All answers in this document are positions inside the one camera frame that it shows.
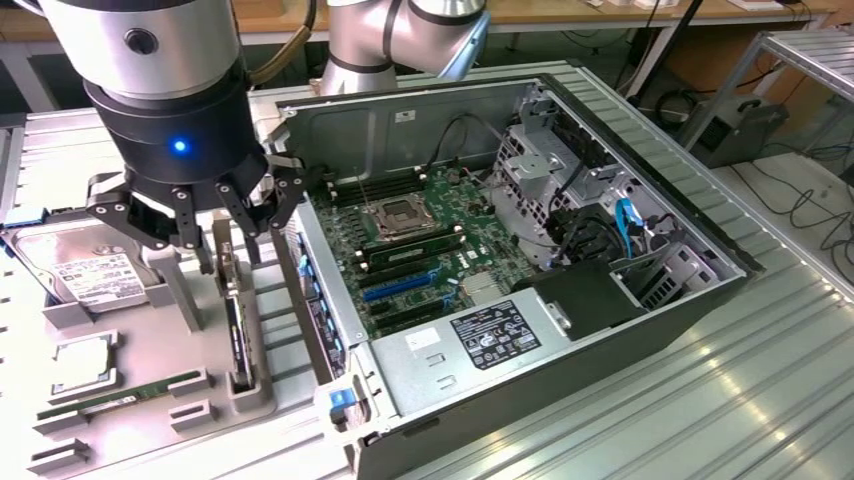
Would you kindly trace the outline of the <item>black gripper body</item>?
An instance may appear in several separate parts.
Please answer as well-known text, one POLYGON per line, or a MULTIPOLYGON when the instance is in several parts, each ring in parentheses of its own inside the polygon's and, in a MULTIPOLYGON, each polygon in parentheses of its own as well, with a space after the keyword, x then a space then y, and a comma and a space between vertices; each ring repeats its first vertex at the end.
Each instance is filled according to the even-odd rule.
POLYGON ((254 188, 266 167, 234 64, 200 92, 165 100, 121 98, 86 81, 84 90, 124 161, 136 191, 205 190, 221 180, 254 188))

